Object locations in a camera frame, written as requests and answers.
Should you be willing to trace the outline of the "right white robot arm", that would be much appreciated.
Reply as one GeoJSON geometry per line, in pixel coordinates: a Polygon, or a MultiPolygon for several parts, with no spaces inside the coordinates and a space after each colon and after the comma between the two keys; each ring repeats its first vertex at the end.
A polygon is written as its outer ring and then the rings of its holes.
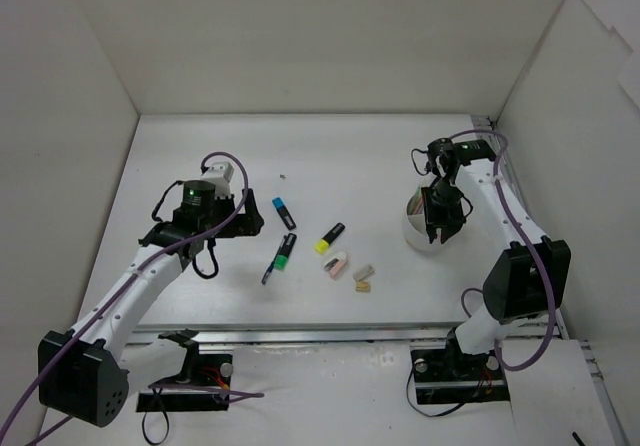
{"type": "Polygon", "coordinates": [[[484,139],[432,141],[425,150],[421,189],[425,232],[431,245],[445,246],[476,216],[496,243],[497,260],[482,288],[481,306],[453,331],[442,354],[445,371],[464,378],[474,371],[479,355],[499,352],[513,324],[547,318],[539,348],[525,361],[535,363],[548,347],[562,304],[571,250],[538,227],[504,184],[499,174],[501,151],[484,139]]]}

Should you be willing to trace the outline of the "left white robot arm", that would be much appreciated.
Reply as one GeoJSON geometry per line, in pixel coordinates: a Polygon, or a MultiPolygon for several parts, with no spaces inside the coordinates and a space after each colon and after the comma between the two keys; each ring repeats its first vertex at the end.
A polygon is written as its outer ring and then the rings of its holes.
{"type": "Polygon", "coordinates": [[[139,241],[123,276],[93,311],[65,333],[48,332],[38,346],[39,402],[105,427],[127,398],[144,389],[191,384],[199,375],[199,344],[191,330],[160,334],[132,354],[124,349],[162,292],[218,239],[251,237],[264,225],[254,192],[239,202],[211,180],[182,185],[182,201],[169,221],[157,222],[139,241]]]}

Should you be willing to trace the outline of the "blue cap black highlighter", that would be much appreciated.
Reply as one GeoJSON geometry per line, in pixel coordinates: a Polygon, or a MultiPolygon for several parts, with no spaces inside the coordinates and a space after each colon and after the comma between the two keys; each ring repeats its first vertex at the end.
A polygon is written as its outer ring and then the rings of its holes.
{"type": "Polygon", "coordinates": [[[287,230],[294,231],[297,225],[284,201],[280,197],[276,197],[272,200],[272,204],[287,230]]]}

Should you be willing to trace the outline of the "pink pen tube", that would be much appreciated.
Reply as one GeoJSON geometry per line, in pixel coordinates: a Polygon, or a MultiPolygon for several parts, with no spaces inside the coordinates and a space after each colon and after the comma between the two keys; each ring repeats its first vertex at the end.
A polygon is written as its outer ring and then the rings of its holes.
{"type": "Polygon", "coordinates": [[[423,208],[423,198],[420,192],[416,193],[407,204],[407,215],[414,216],[421,213],[423,208]]]}

